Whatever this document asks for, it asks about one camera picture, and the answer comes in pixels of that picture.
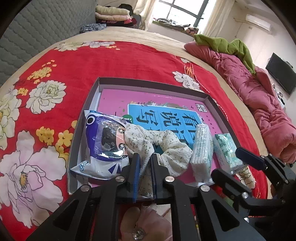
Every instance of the stack of folded blankets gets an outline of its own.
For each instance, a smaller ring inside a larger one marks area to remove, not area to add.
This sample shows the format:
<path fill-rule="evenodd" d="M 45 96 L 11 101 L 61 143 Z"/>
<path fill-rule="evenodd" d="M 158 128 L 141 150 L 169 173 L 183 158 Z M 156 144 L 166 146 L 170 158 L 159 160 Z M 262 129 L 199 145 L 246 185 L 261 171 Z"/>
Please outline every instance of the stack of folded blankets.
<path fill-rule="evenodd" d="M 96 22 L 107 26 L 137 27 L 137 20 L 133 18 L 133 8 L 129 4 L 121 4 L 118 8 L 97 5 Z"/>

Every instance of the television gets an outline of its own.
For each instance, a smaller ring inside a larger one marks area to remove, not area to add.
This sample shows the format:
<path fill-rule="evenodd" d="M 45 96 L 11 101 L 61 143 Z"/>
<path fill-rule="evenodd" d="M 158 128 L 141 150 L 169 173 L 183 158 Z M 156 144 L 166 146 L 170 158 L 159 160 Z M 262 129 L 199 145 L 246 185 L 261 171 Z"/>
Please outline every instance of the television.
<path fill-rule="evenodd" d="M 296 86 L 296 73 L 290 64 L 273 53 L 266 69 L 289 95 L 293 92 Z"/>

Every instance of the cartoon face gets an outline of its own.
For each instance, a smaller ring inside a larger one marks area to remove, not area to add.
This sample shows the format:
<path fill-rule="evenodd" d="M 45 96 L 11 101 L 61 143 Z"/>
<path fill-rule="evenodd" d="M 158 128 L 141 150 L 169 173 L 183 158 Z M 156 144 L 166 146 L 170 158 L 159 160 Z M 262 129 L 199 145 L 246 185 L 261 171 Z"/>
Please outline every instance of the cartoon face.
<path fill-rule="evenodd" d="M 105 116 L 88 115 L 86 138 L 90 156 L 103 161 L 121 159 L 125 152 L 125 128 Z"/>

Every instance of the pocket tissue packet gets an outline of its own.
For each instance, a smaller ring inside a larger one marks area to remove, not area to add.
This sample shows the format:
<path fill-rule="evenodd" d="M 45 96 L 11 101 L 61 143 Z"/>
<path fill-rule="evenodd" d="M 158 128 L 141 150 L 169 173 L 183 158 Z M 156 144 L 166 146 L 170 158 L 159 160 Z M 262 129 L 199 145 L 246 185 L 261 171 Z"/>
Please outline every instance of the pocket tissue packet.
<path fill-rule="evenodd" d="M 77 174 L 100 180 L 119 176 L 129 165 L 125 150 L 124 118 L 85 110 L 86 160 L 71 168 Z"/>
<path fill-rule="evenodd" d="M 220 167 L 226 171 L 231 172 L 243 162 L 235 155 L 237 147 L 229 133 L 215 134 L 213 138 L 214 151 L 219 161 Z"/>
<path fill-rule="evenodd" d="M 190 163 L 194 178 L 199 183 L 208 183 L 213 159 L 213 141 L 209 126 L 199 124 L 196 126 L 193 154 Z"/>

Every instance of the gray padded headboard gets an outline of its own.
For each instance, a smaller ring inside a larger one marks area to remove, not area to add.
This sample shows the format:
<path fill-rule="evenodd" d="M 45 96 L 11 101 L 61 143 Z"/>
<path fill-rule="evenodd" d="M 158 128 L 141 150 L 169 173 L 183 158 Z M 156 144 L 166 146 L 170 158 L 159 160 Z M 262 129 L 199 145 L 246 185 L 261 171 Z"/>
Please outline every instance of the gray padded headboard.
<path fill-rule="evenodd" d="M 32 0 L 0 39 L 0 85 L 32 57 L 95 23 L 96 0 Z"/>

